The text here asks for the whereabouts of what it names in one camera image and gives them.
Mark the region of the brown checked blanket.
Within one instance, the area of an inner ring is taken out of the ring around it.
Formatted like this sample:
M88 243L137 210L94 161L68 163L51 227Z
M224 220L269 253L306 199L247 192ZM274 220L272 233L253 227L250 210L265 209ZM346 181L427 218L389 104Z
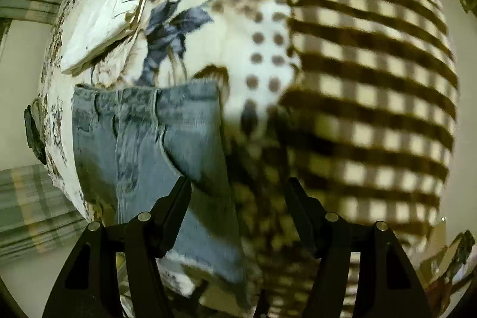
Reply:
M459 80L438 0L272 0L254 21L230 172L257 312L299 317L323 262L295 228L286 179L313 214L382 222L407 255L422 253L450 171Z

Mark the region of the dark folded cloth bed edge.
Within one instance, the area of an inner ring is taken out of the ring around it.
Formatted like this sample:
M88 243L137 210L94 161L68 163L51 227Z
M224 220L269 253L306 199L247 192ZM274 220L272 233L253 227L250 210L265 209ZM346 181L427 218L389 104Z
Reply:
M24 126L28 147L34 153L36 159L45 165L47 159L44 145L44 114L39 98L35 98L25 108Z

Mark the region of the white folded garment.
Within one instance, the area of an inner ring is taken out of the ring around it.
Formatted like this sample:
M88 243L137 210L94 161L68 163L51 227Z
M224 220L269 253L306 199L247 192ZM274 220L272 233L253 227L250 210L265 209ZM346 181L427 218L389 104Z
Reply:
M78 73L114 42L136 29L145 0L87 0L70 42L64 47L60 69Z

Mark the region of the floral white bed blanket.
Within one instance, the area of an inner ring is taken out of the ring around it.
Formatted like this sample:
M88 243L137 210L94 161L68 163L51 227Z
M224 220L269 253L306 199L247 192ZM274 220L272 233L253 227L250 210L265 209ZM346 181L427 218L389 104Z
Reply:
M195 80L212 80L218 86L222 147L229 179L234 142L241 135L244 88L240 82L253 44L254 18L270 12L272 0L145 0L142 16L131 35L114 42L78 73L63 73L60 62L87 0L63 0L45 55L40 96L44 114L46 169L53 184L86 217L106 225L117 224L111 209L100 201L85 201L74 162L72 98L78 85L99 90L130 87L166 89ZM258 27L268 33L271 23ZM239 235L247 275L247 305L218 283L184 267L159 270L167 286L188 296L206 280L211 293L206 302L238 317L255 307L252 266L247 261L241 222Z

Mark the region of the blue denim jeans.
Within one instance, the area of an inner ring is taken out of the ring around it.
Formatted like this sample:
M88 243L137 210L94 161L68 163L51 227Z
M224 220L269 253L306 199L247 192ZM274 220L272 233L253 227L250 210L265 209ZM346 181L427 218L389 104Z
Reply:
M114 91L78 85L72 129L83 197L111 209L118 224L149 211L178 178L191 181L188 210L162 267L184 267L203 275L247 305L247 275L215 81Z

